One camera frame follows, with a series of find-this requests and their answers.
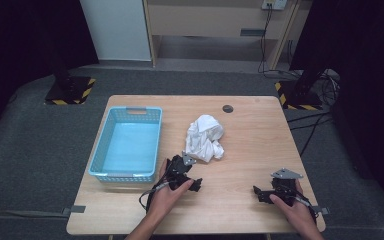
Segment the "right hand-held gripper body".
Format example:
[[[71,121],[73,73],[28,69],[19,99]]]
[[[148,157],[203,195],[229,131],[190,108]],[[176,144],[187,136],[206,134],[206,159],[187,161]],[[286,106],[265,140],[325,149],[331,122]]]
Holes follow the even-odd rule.
[[[296,180],[302,178],[302,175],[286,168],[273,172],[271,174],[272,187],[275,195],[281,198],[287,205],[292,206],[297,196]]]

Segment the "person's right hand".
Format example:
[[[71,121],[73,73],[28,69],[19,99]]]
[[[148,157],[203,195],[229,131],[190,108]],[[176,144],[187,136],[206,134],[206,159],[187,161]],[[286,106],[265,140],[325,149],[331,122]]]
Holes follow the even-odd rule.
[[[317,225],[307,206],[297,201],[295,201],[292,206],[289,206],[274,194],[270,195],[270,200],[280,209],[286,216],[288,222],[301,235],[308,234],[310,231],[318,233]]]

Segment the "blue plastic basket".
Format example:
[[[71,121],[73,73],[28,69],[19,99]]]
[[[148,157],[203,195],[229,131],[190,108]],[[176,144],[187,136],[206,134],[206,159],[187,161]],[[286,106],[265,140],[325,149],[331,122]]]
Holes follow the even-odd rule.
[[[162,115],[160,107],[110,107],[88,173],[101,182],[153,182]]]

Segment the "white power strip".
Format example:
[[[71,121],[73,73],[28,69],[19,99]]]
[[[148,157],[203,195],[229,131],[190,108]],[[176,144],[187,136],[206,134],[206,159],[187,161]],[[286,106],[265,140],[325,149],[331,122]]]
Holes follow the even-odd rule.
[[[262,10],[284,10],[288,0],[263,0]]]

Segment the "person's left hand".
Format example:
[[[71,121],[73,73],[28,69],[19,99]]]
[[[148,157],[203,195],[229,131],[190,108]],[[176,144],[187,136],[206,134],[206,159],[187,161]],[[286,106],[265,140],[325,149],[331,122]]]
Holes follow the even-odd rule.
[[[173,209],[182,195],[189,190],[192,184],[193,180],[187,180],[175,190],[172,190],[169,186],[158,190],[153,195],[146,217],[154,222],[161,222]]]

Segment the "white cloth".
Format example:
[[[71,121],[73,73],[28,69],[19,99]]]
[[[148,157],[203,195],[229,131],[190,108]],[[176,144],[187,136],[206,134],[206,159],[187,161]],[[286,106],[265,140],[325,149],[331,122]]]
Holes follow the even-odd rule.
[[[209,162],[221,159],[224,148],[219,140],[224,135],[224,128],[211,115],[201,115],[190,124],[185,139],[185,152],[191,157]]]

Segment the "black stand with striped base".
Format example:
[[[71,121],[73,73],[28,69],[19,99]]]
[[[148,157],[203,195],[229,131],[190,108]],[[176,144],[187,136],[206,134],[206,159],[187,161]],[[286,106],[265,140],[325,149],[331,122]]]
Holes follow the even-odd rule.
[[[279,81],[275,84],[283,109],[321,110],[322,101],[312,91],[313,85],[321,77],[319,70],[304,70],[297,80]]]
[[[45,59],[55,78],[45,97],[45,103],[48,105],[83,104],[91,92],[95,79],[72,76],[56,52],[47,52]]]

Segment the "dark curtain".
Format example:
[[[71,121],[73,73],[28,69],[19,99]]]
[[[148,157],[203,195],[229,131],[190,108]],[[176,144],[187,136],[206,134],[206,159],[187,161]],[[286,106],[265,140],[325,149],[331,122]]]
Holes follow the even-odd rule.
[[[0,0],[0,116],[19,87],[54,77],[50,51],[68,72],[98,62],[80,0]]]
[[[291,68],[338,73],[338,132],[384,191],[384,0],[313,0]]]

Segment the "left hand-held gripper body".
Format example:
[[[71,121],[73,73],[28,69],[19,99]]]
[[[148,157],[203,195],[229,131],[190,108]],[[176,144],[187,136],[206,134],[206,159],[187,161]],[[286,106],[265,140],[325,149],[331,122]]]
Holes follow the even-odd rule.
[[[167,161],[166,180],[169,182],[171,190],[176,190],[183,183],[189,180],[187,172],[192,168],[196,160],[185,152],[182,155],[176,155]]]

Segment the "white panel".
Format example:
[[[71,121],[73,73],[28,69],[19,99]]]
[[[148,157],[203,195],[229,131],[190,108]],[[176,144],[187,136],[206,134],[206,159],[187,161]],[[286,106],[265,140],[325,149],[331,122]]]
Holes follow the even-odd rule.
[[[99,60],[151,60],[143,0],[80,3]]]

